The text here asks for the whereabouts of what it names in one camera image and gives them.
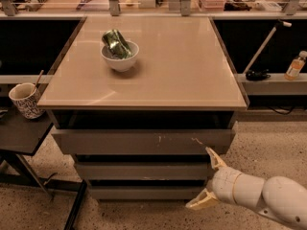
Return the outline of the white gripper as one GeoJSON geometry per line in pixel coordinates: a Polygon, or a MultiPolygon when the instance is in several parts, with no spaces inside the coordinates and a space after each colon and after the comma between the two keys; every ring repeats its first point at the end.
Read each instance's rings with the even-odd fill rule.
{"type": "Polygon", "coordinates": [[[185,207],[200,210],[213,207],[221,202],[239,205],[250,210],[259,210],[265,205],[262,189],[265,179],[226,166],[225,161],[210,147],[205,148],[211,161],[213,170],[218,170],[212,181],[212,190],[202,190],[185,207]]]}

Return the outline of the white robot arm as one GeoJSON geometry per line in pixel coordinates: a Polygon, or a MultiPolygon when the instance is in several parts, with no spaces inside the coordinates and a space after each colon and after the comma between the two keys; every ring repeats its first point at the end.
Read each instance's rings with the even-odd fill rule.
{"type": "Polygon", "coordinates": [[[215,171],[211,186],[186,204],[191,210],[218,203],[238,205],[293,230],[307,230],[307,189],[292,179],[253,176],[229,167],[211,148],[206,148],[215,171]]]}

